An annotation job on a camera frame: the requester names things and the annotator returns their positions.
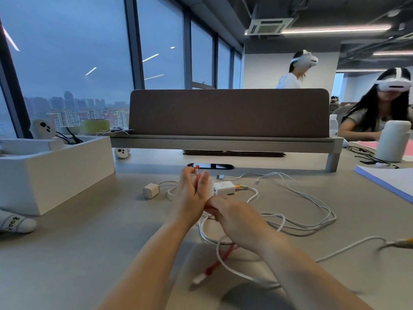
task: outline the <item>woman wearing vr headset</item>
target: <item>woman wearing vr headset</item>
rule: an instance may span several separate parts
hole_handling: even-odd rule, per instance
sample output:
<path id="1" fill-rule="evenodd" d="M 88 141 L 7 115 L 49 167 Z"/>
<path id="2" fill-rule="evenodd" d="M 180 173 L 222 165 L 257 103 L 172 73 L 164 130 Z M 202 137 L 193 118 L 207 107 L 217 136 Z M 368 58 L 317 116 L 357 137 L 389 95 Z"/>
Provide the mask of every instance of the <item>woman wearing vr headset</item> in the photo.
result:
<path id="1" fill-rule="evenodd" d="M 289 73 L 278 82 L 276 89 L 299 89 L 299 79 L 302 79 L 310 67 L 317 65 L 318 58 L 307 50 L 298 51 L 290 62 Z"/>
<path id="2" fill-rule="evenodd" d="M 379 140 L 387 121 L 413 122 L 413 110 L 409 108 L 412 86 L 407 69 L 388 69 L 344 115 L 337 135 L 347 141 Z"/>

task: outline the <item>linear led light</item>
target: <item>linear led light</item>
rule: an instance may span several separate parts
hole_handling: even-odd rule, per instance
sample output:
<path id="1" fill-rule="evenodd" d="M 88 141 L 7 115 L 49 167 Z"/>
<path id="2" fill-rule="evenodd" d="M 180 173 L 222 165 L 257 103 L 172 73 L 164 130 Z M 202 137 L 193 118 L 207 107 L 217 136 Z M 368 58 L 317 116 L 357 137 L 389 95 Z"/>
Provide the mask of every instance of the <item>linear led light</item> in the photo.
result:
<path id="1" fill-rule="evenodd" d="M 413 50 L 400 50 L 400 51 L 378 51 L 373 55 L 413 55 Z"/>
<path id="2" fill-rule="evenodd" d="M 4 27 L 3 27 L 3 32 L 4 32 L 4 35 L 6 36 L 7 40 L 8 40 L 8 41 L 10 42 L 10 44 L 13 46 L 13 48 L 14 48 L 16 51 L 20 51 L 20 50 L 18 49 L 18 47 L 16 46 L 16 44 L 14 43 L 12 37 L 10 37 L 10 35 L 9 35 L 8 32 L 4 29 Z"/>
<path id="3" fill-rule="evenodd" d="M 148 57 L 147 59 L 142 60 L 142 62 L 146 62 L 147 60 L 150 60 L 153 57 L 157 57 L 159 53 L 156 53 L 155 55 L 152 55 L 151 57 Z"/>
<path id="4" fill-rule="evenodd" d="M 347 73 L 347 72 L 384 72 L 386 69 L 381 68 L 359 68 L 359 69 L 338 69 L 336 73 Z"/>
<path id="5" fill-rule="evenodd" d="M 85 76 L 89 75 L 91 72 L 93 72 L 95 69 L 97 69 L 97 67 L 92 68 L 89 72 L 86 73 Z"/>
<path id="6" fill-rule="evenodd" d="M 152 78 L 159 77 L 159 76 L 163 76 L 163 74 L 161 74 L 161 75 L 157 75 L 157 76 L 153 76 L 153 77 L 149 77 L 149 78 L 145 78 L 144 80 L 147 80 L 147 79 L 152 79 Z"/>
<path id="7" fill-rule="evenodd" d="M 317 27 L 317 28 L 288 28 L 283 35 L 306 34 L 306 33 L 370 33 L 387 31 L 391 25 L 359 25 L 359 26 L 337 26 L 337 27 Z"/>

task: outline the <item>gray desk surface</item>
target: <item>gray desk surface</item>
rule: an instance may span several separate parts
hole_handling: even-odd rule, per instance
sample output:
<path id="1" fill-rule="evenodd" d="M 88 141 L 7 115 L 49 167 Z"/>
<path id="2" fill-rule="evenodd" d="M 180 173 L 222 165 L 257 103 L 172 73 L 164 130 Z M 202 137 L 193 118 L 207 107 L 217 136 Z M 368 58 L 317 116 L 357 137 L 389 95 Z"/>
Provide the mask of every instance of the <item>gray desk surface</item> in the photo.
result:
<path id="1" fill-rule="evenodd" d="M 236 176 L 293 169 L 287 172 L 301 189 L 321 198 L 338 215 L 336 223 L 315 235 L 290 237 L 313 258 L 366 236 L 413 236 L 413 204 L 353 172 L 359 159 L 346 150 L 337 173 L 305 170 L 309 165 L 323 169 L 325 159 L 324 154 L 307 153 L 289 153 L 285 158 L 186 157 L 178 150 L 132 149 L 130 158 L 116 161 L 115 174 L 37 218 L 40 227 L 34 233 L 0 236 L 1 308 L 91 309 L 168 213 L 167 187 L 149 201 L 142 198 L 142 187 L 178 179 L 182 166 L 190 162 L 231 163 L 236 169 L 225 174 Z M 255 178 L 239 182 L 255 185 Z M 300 222 L 313 223 L 322 217 L 311 203 L 280 187 L 279 182 L 275 178 L 260 181 L 260 195 L 253 202 L 257 209 L 284 213 Z M 243 191 L 235 197 L 245 200 L 248 196 L 250 192 Z M 213 225 L 207 229 L 220 234 Z M 322 266 L 375 309 L 411 309 L 413 250 L 388 248 L 377 253 L 378 245 L 377 241 L 366 243 Z M 248 259 L 255 257 L 237 250 L 229 264 L 251 275 L 270 276 L 263 263 Z M 223 268 L 190 291 L 192 278 L 212 261 L 214 247 L 203 244 L 193 228 L 179 250 L 166 292 L 166 309 L 291 308 L 283 302 L 282 290 L 262 291 Z"/>

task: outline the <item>hand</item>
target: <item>hand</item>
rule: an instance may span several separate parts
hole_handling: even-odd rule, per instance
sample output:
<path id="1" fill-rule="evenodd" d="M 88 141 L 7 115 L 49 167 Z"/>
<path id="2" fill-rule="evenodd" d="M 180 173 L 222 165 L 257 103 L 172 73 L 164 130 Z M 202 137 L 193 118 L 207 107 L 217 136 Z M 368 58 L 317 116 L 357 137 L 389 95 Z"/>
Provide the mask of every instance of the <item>hand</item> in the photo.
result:
<path id="1" fill-rule="evenodd" d="M 214 215 L 234 243 L 256 254 L 259 254 L 269 239 L 278 235 L 257 210 L 246 202 L 228 196 L 209 198 L 205 211 Z"/>
<path id="2" fill-rule="evenodd" d="M 379 141 L 381 134 L 382 134 L 381 131 L 372 132 L 372 133 L 371 133 L 371 138 L 372 138 L 373 140 Z"/>
<path id="3" fill-rule="evenodd" d="M 195 192 L 195 178 L 191 178 L 194 172 L 193 167 L 185 167 L 182 170 L 169 217 L 169 221 L 183 224 L 188 230 L 200 219 L 207 200 L 209 174 L 203 171 Z"/>

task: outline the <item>forearm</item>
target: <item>forearm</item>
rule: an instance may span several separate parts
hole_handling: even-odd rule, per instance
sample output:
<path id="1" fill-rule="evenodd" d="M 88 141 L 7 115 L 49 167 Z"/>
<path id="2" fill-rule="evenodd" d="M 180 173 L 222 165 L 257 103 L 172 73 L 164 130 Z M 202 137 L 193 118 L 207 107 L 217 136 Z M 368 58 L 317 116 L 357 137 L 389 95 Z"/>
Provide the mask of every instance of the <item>forearm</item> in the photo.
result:
<path id="1" fill-rule="evenodd" d="M 373 141 L 374 134 L 372 132 L 357 132 L 349 130 L 339 130 L 337 136 L 343 137 L 347 141 Z"/>
<path id="2" fill-rule="evenodd" d="M 372 310 L 283 235 L 272 237 L 259 255 L 297 310 Z"/>
<path id="3" fill-rule="evenodd" d="M 97 310 L 158 309 L 176 253 L 188 229 L 164 224 L 143 246 Z"/>

